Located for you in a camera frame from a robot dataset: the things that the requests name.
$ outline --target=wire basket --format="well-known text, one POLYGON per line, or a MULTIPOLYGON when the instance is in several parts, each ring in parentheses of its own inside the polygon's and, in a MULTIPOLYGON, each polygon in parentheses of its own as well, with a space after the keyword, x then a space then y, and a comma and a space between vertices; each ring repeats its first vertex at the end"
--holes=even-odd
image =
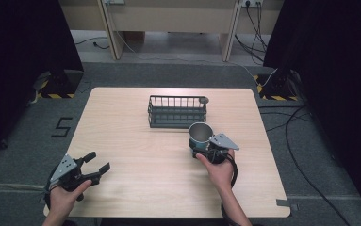
POLYGON ((151 128, 189 128, 206 121, 205 96, 150 96, 148 121, 151 128))

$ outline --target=light wood tabletop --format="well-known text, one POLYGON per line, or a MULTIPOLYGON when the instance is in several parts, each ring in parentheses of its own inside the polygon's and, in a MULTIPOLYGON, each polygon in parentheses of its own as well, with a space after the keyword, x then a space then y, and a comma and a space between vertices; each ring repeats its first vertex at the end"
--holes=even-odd
POLYGON ((192 158, 188 129, 150 128, 150 95, 206 96, 206 123, 238 146, 233 188, 250 218, 285 218, 289 207, 271 145, 250 89, 96 88, 68 150, 90 152, 84 174, 109 162, 100 185, 90 187, 71 217, 221 218, 221 199, 205 167, 192 158))

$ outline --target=gray carpet floor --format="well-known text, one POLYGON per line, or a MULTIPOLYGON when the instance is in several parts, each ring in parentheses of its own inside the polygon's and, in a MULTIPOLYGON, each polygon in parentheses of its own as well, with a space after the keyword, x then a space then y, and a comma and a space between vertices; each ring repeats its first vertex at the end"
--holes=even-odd
MULTIPOLYGON (((294 164, 286 142, 285 123, 299 101, 259 98, 253 78, 239 66, 84 63, 85 72, 73 99, 39 99, 17 121, 0 150, 0 225, 41 225, 45 216, 41 188, 52 168, 66 153, 81 113, 95 87, 190 87, 252 89, 260 107, 274 158, 291 206, 288 218, 252 218, 262 225, 345 225, 336 211, 304 179, 294 164), (56 126, 71 127, 66 137, 56 126)), ((252 74, 271 69, 249 67, 252 74)), ((311 183, 320 190, 351 225, 361 225, 361 198, 346 171, 332 158, 323 135, 308 108, 288 126, 288 140, 295 159, 311 183)), ((79 226, 101 219, 73 218, 79 226)))

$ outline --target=metal cup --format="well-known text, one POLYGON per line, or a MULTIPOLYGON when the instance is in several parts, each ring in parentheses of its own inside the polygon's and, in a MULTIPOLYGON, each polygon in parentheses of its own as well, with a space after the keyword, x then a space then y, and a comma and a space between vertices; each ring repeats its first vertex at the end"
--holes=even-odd
POLYGON ((204 122, 195 122, 189 127, 190 148, 206 149, 209 139, 213 136, 212 128, 204 122))

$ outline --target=desk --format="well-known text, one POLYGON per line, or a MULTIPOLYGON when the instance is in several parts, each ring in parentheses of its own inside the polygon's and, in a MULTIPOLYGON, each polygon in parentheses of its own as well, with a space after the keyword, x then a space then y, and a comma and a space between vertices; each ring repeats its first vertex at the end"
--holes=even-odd
POLYGON ((124 5, 101 6, 116 59, 124 46, 120 31, 168 31, 220 34, 222 59, 227 61, 241 4, 240 0, 125 0, 124 5))
POLYGON ((150 128, 150 95, 209 98, 206 122, 239 147, 233 188, 250 218, 284 218, 277 206, 286 194, 260 114, 249 89, 96 88, 74 133, 68 154, 97 157, 83 173, 106 162, 111 170, 85 192, 71 217, 221 218, 221 200, 205 167, 191 157, 188 129, 150 128))

